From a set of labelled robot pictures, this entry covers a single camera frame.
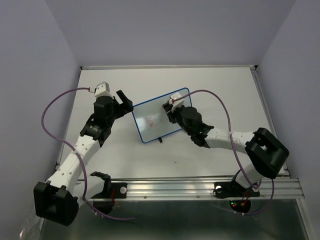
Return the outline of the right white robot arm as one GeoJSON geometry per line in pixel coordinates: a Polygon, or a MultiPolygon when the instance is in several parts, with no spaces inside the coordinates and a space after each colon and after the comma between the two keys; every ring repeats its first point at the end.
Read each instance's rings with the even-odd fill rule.
{"type": "Polygon", "coordinates": [[[257,189],[263,178],[275,179],[290,155],[289,150],[266,128],[254,132],[230,132],[207,125],[202,115],[183,101],[166,102],[163,109],[172,124],[178,124],[191,141],[203,148],[231,150],[248,156],[250,164],[241,166],[230,182],[218,182],[213,195],[219,199],[242,197],[257,189]]]}

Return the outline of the blue framed small whiteboard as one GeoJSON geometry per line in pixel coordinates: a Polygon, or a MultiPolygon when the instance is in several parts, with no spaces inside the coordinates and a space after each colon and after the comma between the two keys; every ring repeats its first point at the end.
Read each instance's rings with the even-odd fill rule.
{"type": "Polygon", "coordinates": [[[147,144],[182,129],[178,124],[169,122],[163,105],[173,95],[182,97],[189,92],[190,90],[184,87],[133,106],[132,116],[142,143],[147,144]]]}

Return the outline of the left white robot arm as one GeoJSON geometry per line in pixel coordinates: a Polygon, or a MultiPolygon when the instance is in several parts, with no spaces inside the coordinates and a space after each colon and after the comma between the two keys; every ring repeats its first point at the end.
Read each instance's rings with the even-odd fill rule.
{"type": "Polygon", "coordinates": [[[69,226],[76,218],[80,206],[87,204],[98,216],[107,218],[108,213],[98,210],[89,202],[95,195],[109,198],[109,210],[113,210],[119,190],[112,185],[111,176],[94,171],[91,176],[101,180],[89,187],[86,165],[110,136],[115,120],[134,109],[132,101],[122,90],[116,93],[121,103],[109,90],[98,86],[94,90],[96,100],[93,104],[93,114],[80,131],[76,144],[72,145],[64,139],[57,139],[70,147],[71,152],[46,182],[38,182],[35,185],[33,197],[37,217],[69,226]]]}

